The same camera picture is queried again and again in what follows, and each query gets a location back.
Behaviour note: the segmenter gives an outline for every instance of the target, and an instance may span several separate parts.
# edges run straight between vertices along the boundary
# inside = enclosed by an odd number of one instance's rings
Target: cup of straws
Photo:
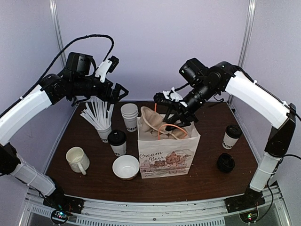
[[[108,104],[97,97],[92,97],[90,103],[86,103],[86,109],[80,114],[92,126],[95,127],[100,139],[108,142],[108,135],[111,133],[111,117],[114,105]]]

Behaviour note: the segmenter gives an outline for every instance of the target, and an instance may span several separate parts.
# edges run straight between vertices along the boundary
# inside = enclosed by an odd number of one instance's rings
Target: metal vent grille
[[[36,207],[36,206],[32,207],[32,212],[43,215],[45,217],[50,217],[50,215],[51,215],[51,211],[44,209],[44,208]]]
[[[82,219],[77,218],[77,225],[80,226],[147,226],[156,224],[124,224],[124,223],[106,223],[98,220]],[[161,226],[225,226],[224,218],[218,218],[214,220],[202,220],[199,222],[188,223],[188,224],[160,224]]]

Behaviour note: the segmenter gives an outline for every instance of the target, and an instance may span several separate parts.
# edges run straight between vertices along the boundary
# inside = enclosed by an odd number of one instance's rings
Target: coffee cup with black lid
[[[116,156],[127,153],[127,136],[125,132],[115,129],[108,135],[108,142]]]
[[[241,134],[242,131],[238,125],[227,126],[222,146],[226,149],[231,149],[241,137]]]

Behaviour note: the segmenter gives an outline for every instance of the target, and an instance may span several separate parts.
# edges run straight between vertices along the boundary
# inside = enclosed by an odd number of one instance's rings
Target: black and white robotic arm
[[[193,87],[185,97],[176,91],[163,91],[154,96],[157,104],[165,105],[168,111],[164,121],[180,127],[198,122],[194,115],[208,99],[221,92],[227,92],[255,109],[272,125],[271,133],[261,160],[243,196],[226,199],[228,211],[239,211],[254,207],[261,197],[261,191],[274,174],[279,161],[288,150],[296,124],[296,108],[281,101],[254,81],[243,69],[228,62],[207,68],[193,58],[184,64],[179,73]]]
[[[113,83],[106,79],[106,74],[111,73],[118,62],[112,56],[96,68],[92,56],[70,53],[66,67],[58,75],[49,74],[44,77],[25,98],[5,113],[0,118],[0,173],[10,174],[37,189],[48,198],[48,204],[65,206],[68,201],[59,185],[28,164],[9,141],[35,115],[64,97],[71,101],[76,96],[85,96],[87,99],[96,96],[108,102],[108,108],[110,104],[120,101],[128,95],[128,90],[118,83],[112,88]],[[91,63],[95,72],[88,76]]]

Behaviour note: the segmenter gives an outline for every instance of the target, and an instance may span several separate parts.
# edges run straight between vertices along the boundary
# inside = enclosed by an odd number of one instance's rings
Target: beige stuffed toy
[[[148,107],[141,107],[141,131],[150,132],[153,136],[158,136],[158,129],[165,125],[163,122],[163,117],[157,112],[153,111]],[[172,131],[166,131],[166,127],[162,126],[160,128],[160,139],[184,139],[187,138],[186,134],[180,129],[174,129]]]

